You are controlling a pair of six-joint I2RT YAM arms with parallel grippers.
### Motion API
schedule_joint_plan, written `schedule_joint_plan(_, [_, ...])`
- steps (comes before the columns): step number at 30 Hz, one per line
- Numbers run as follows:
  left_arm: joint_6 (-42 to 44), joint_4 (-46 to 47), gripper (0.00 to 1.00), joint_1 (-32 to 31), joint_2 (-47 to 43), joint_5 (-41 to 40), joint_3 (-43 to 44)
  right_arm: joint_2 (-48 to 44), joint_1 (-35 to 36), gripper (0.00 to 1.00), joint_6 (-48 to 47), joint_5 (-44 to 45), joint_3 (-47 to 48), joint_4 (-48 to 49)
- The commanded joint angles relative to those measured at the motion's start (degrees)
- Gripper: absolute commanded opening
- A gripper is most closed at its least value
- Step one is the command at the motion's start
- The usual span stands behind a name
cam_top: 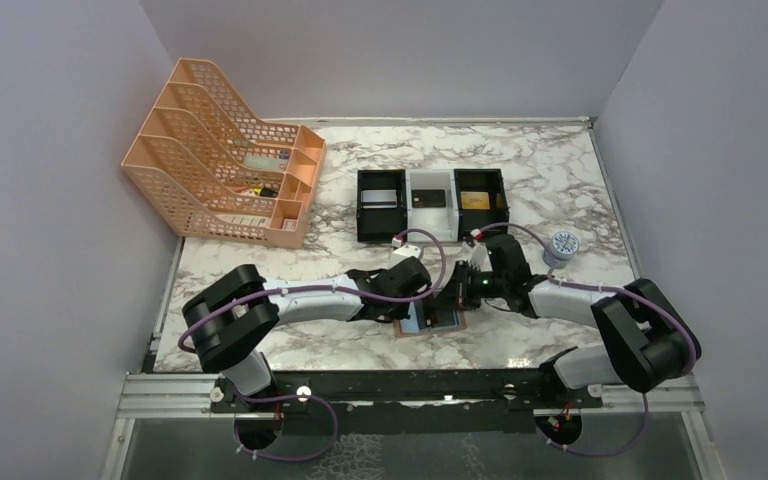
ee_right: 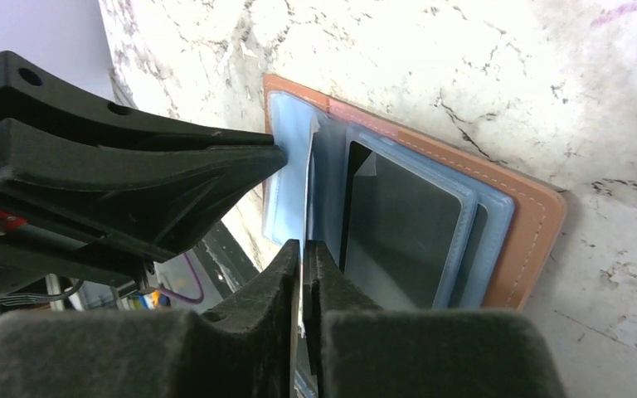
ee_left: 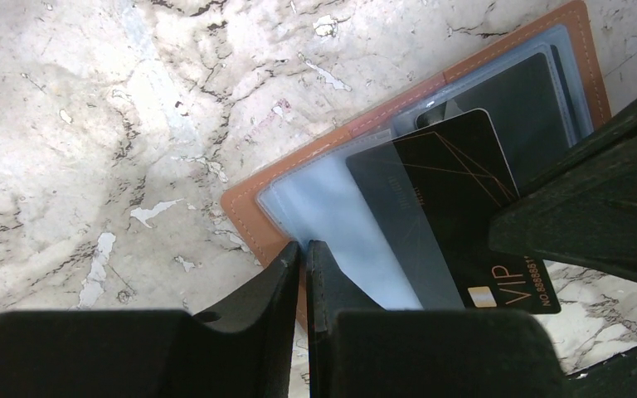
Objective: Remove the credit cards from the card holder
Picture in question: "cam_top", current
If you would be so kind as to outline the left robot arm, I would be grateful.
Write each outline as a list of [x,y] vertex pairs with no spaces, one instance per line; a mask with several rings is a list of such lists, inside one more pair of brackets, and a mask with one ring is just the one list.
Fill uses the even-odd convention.
[[351,269],[316,281],[263,277],[253,264],[233,269],[191,298],[182,313],[187,328],[181,350],[194,353],[205,373],[220,373],[245,407],[258,411],[273,401],[274,380],[261,341],[275,328],[300,322],[399,320],[434,284],[420,260],[408,257],[389,268]]

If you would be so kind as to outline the black card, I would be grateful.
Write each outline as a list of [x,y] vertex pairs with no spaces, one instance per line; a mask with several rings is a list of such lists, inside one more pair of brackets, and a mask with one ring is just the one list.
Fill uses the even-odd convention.
[[447,193],[443,189],[417,189],[411,192],[413,208],[445,208]]

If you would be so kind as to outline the tan leather card holder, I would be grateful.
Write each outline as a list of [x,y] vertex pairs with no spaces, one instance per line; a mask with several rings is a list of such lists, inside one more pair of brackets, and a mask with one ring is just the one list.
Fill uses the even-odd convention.
[[394,321],[394,333],[397,337],[444,334],[465,328],[466,320],[462,312],[426,309],[419,301],[409,305],[406,318]]

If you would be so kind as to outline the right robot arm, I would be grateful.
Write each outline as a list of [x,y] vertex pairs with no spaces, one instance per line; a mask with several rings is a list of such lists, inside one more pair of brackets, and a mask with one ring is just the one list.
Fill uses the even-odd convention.
[[690,373],[700,359],[698,339],[653,281],[640,278],[621,287],[563,281],[533,273],[510,234],[477,244],[486,251],[489,269],[456,262],[449,282],[433,297],[435,309],[475,311],[486,299],[501,299],[524,317],[564,320],[599,332],[600,344],[566,350],[540,365],[537,393],[545,404],[560,407],[591,385],[647,393]]

